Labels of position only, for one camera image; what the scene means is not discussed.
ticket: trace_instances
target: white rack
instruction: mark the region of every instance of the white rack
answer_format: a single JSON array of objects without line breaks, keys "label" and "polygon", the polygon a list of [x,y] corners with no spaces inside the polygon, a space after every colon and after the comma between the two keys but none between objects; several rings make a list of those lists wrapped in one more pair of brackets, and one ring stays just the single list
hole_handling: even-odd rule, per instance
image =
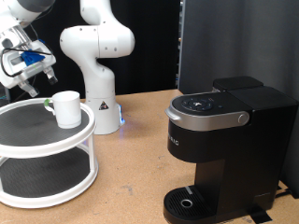
[{"label": "white rack", "polygon": [[[0,117],[4,113],[9,113],[15,108],[26,106],[26,105],[43,105],[43,102],[46,98],[37,98],[32,100],[21,101],[15,104],[7,105],[0,108]],[[71,189],[63,191],[58,194],[50,195],[47,197],[39,197],[39,198],[23,198],[17,197],[14,195],[7,194],[3,191],[3,183],[0,178],[0,202],[8,204],[13,207],[19,208],[41,208],[41,207],[49,207],[59,203],[64,203],[69,201],[79,194],[81,194],[84,190],[86,190],[94,181],[98,173],[98,163],[97,159],[94,156],[93,150],[93,132],[95,129],[95,118],[92,110],[84,104],[81,104],[81,109],[86,112],[89,117],[89,123],[83,130],[75,133],[74,135],[67,137],[66,139],[60,140],[58,142],[53,142],[46,145],[41,146],[30,146],[30,147],[15,147],[8,145],[1,145],[0,141],[0,156],[3,156],[0,159],[0,169],[1,166],[10,158],[17,159],[29,159],[29,158],[40,158],[47,157],[50,155],[58,154],[73,147],[78,147],[84,150],[89,155],[89,164],[90,164],[90,172],[79,184],[74,186]],[[88,146],[82,144],[87,140]]]}]

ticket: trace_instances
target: coffee maker drip tray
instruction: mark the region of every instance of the coffee maker drip tray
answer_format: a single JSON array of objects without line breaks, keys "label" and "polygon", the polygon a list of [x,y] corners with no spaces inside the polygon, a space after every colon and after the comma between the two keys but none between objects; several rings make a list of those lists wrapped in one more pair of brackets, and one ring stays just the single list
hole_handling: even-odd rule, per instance
[{"label": "coffee maker drip tray", "polygon": [[164,198],[164,216],[169,223],[212,223],[215,214],[195,186],[170,191]]}]

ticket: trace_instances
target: black backdrop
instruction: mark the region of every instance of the black backdrop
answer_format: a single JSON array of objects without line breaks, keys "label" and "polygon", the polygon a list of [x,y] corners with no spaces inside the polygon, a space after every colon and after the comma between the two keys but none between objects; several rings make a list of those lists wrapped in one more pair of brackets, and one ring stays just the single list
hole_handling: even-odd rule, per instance
[{"label": "black backdrop", "polygon": [[[298,0],[185,0],[179,90],[249,76],[299,100]],[[299,195],[299,113],[281,179]]]},{"label": "black backdrop", "polygon": [[[111,0],[112,11],[135,35],[135,49],[129,56],[99,59],[115,74],[116,93],[174,89],[178,58],[179,0]],[[33,23],[38,37],[52,48],[57,63],[53,66],[59,82],[48,83],[45,75],[36,77],[38,97],[52,96],[57,91],[78,91],[85,97],[84,80],[78,66],[60,49],[59,38],[64,28],[87,25],[79,13],[79,0],[56,0],[46,17]],[[36,39],[31,27],[26,33]],[[19,87],[10,90],[12,100],[22,93]],[[25,94],[21,100],[28,99]]]}]

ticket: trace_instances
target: black coffee maker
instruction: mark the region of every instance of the black coffee maker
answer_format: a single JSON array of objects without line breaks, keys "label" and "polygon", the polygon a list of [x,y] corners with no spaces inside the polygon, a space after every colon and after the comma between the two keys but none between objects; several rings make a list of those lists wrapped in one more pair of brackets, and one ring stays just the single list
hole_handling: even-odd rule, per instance
[{"label": "black coffee maker", "polygon": [[168,150],[196,163],[194,185],[170,191],[172,224],[210,224],[272,207],[298,103],[252,77],[216,79],[214,91],[174,98]]}]

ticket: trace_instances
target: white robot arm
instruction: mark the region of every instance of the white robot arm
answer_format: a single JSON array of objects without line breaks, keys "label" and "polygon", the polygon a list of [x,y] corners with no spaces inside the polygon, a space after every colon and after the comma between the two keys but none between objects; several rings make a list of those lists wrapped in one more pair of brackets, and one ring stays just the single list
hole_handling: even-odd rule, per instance
[{"label": "white robot arm", "polygon": [[0,1],[0,82],[11,89],[16,85],[32,97],[38,91],[27,81],[40,72],[47,74],[50,84],[57,82],[51,66],[55,57],[39,40],[32,42],[23,31],[55,0],[3,0]]},{"label": "white robot arm", "polygon": [[115,100],[115,78],[96,59],[131,54],[135,38],[130,29],[116,20],[109,0],[80,0],[80,13],[91,26],[65,29],[61,34],[61,49],[83,73],[86,105],[93,110],[97,121],[94,133],[113,133],[122,125],[120,106]]}]

